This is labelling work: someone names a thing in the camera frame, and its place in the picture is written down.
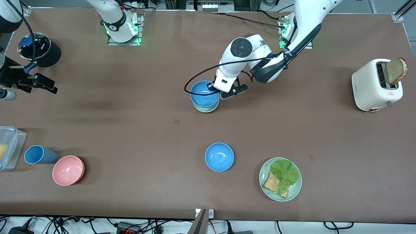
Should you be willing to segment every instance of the green plate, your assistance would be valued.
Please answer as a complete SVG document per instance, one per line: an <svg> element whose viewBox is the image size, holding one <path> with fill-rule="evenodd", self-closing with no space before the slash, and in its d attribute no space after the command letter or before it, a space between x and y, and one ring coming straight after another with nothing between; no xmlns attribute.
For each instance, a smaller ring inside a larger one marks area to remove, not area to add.
<svg viewBox="0 0 416 234"><path fill-rule="evenodd" d="M218 107L219 103L220 103L220 99L218 98L218 100L214 103L214 105L212 105L210 107L207 107L207 108L199 107L199 106L195 105L195 103L193 104L193 106L195 106L195 108L197 110L199 110L200 112L202 112L202 113L210 113Z"/></svg>
<svg viewBox="0 0 416 234"><path fill-rule="evenodd" d="M289 187L289 194L287 195L287 198L283 198L280 195L277 194L273 194L272 191L266 189L265 187L263 187L264 182L267 180L267 175L269 174L270 171L270 166L278 160L282 160L282 159L286 159L286 158L272 158L270 160L268 160L267 162L265 162L263 164L263 166L260 169L260 175L259 175L259 181L260 181L260 187L263 190L263 192L271 199L278 201L278 202L287 202L292 200L293 198L295 198L299 192L300 192L300 188L302 187L302 176L300 175L300 171L298 169L298 167L289 159L289 160L293 166L295 167L296 171L299 173L299 177L297 178L296 183L294 183L293 185L291 185Z"/></svg>

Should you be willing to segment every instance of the white toaster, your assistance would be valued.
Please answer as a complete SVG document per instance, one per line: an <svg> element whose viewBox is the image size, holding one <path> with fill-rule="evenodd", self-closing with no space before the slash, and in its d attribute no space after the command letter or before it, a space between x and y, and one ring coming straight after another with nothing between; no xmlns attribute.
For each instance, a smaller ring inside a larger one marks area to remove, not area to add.
<svg viewBox="0 0 416 234"><path fill-rule="evenodd" d="M401 81L390 86L386 63L389 59L374 59L352 74L352 91L355 104L363 111L375 112L391 107L403 96Z"/></svg>

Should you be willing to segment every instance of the lettuce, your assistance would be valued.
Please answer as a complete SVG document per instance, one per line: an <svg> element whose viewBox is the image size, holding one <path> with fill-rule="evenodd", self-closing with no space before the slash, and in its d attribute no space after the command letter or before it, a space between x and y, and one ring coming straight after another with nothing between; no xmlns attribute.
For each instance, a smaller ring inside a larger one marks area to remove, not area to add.
<svg viewBox="0 0 416 234"><path fill-rule="evenodd" d="M293 185L299 176L292 162L286 159L275 161L270 170L280 180L280 184L273 194L283 194L289 185Z"/></svg>

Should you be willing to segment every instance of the toast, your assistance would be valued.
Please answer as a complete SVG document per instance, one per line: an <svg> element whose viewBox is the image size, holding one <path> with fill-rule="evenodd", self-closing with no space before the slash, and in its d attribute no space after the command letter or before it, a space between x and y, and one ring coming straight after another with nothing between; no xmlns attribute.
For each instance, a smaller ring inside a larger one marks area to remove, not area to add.
<svg viewBox="0 0 416 234"><path fill-rule="evenodd" d="M269 171L269 174L267 175L267 179L266 181L264 181L263 187L274 192L279 186L279 184L280 184L280 180L272 173L272 171ZM290 185L287 187L287 191L285 193L279 194L279 195L282 196L283 198L287 198L287 195L289 194L289 187Z"/></svg>
<svg viewBox="0 0 416 234"><path fill-rule="evenodd" d="M386 64L390 86L395 86L407 75L407 63L403 58L395 58Z"/></svg>

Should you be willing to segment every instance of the plate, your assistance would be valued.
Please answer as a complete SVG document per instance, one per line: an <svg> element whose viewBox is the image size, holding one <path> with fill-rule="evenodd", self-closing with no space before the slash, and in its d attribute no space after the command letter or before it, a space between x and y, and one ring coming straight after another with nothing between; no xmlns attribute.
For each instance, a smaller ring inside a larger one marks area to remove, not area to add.
<svg viewBox="0 0 416 234"><path fill-rule="evenodd" d="M273 194L272 191L263 187L264 182L267 180L267 175L269 174L270 166L275 161L282 160L282 159L289 160L289 159L286 159L286 158L277 157L277 158L272 158L272 159L268 160L267 162L265 162L263 164L263 166L261 167L261 169L260 169L259 181L260 181L261 189L263 190L263 192L269 198L271 198L275 201L278 201L278 202L287 202L287 201L290 201L293 198L295 198L299 194L300 188L302 187L302 176L300 174L300 171L299 171L298 167L292 161L289 160L293 164L293 166L295 167L296 171L299 173L299 177L297 178L296 183L294 183L293 185L291 185L289 187L289 194L287 195L287 198L283 198L282 196L280 196L278 194Z"/></svg>

